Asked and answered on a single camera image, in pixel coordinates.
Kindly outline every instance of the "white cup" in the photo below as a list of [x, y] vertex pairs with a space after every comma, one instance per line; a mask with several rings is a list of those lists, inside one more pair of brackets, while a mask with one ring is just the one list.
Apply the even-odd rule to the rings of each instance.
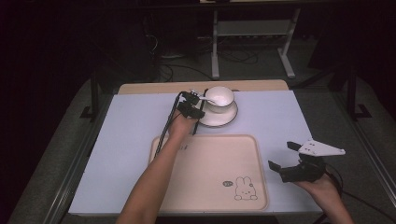
[[207, 107], [219, 114], [227, 112], [234, 100], [233, 91], [222, 86], [210, 88], [207, 90], [205, 97], [214, 101], [206, 101]]

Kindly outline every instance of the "human arm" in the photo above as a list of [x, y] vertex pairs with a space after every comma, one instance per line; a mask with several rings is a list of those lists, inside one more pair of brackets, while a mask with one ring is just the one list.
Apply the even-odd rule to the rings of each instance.
[[353, 224], [353, 220], [328, 175], [323, 175], [314, 182], [295, 182], [297, 186], [305, 189], [323, 210], [332, 224]]
[[139, 177], [125, 203], [117, 223], [154, 223], [165, 196], [177, 151], [196, 119], [178, 116], [175, 111], [169, 136], [161, 152]]

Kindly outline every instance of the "saucer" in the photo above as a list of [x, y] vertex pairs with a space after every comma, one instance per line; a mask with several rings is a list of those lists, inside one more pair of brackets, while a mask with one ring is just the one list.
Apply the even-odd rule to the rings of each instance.
[[[201, 107], [201, 102], [197, 104], [197, 108]], [[204, 108], [202, 110], [205, 112], [205, 115], [199, 120], [199, 122], [205, 126], [219, 127], [233, 121], [233, 119], [236, 117], [236, 114], [238, 113], [238, 106], [236, 102], [233, 101], [231, 107], [225, 113], [221, 114], [213, 112], [207, 108], [206, 104], [204, 104]]]

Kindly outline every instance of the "tray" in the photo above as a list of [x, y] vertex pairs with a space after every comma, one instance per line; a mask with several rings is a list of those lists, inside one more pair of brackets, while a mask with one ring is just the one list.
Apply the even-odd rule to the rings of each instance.
[[[152, 161], [159, 137], [152, 143]], [[160, 212], [255, 212], [268, 205], [257, 142], [245, 134], [196, 134], [182, 144]]]

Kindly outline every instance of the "rabbit illustration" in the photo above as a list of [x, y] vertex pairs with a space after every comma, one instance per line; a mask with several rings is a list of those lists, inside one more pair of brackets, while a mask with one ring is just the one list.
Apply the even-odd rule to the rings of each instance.
[[251, 183], [250, 177], [236, 178], [235, 199], [239, 200], [257, 200], [256, 190]]

